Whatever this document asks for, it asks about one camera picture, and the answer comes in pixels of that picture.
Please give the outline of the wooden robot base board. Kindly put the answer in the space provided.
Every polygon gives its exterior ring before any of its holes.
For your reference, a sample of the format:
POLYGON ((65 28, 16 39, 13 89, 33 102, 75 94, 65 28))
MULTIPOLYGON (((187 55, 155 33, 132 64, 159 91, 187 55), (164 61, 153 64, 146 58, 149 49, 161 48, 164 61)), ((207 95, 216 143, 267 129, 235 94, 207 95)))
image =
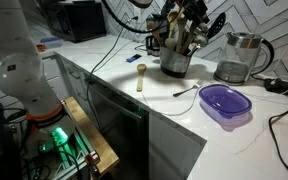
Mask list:
POLYGON ((99 155, 100 161, 97 163, 97 167, 100 176, 104 176, 119 163, 119 157, 95 127, 94 123, 89 119, 78 102, 73 97, 65 99, 64 102, 68 111, 82 131, 82 135, 99 155))

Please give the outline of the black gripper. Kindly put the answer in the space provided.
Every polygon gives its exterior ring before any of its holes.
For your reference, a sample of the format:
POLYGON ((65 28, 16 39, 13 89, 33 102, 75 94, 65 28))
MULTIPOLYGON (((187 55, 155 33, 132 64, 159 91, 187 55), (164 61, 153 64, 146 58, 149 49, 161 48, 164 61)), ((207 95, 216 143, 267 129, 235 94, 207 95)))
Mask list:
POLYGON ((209 22, 208 8, 204 0, 183 0, 182 7, 184 8, 185 17, 197 25, 209 22))

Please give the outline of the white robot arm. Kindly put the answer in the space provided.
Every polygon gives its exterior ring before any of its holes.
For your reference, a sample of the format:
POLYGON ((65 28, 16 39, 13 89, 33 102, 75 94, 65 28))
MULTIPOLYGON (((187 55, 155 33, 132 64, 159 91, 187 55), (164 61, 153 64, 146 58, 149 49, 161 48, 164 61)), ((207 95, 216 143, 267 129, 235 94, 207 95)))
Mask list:
POLYGON ((0 0, 0 90, 26 109, 23 144, 37 147, 69 138, 75 125, 48 84, 19 0, 0 0))

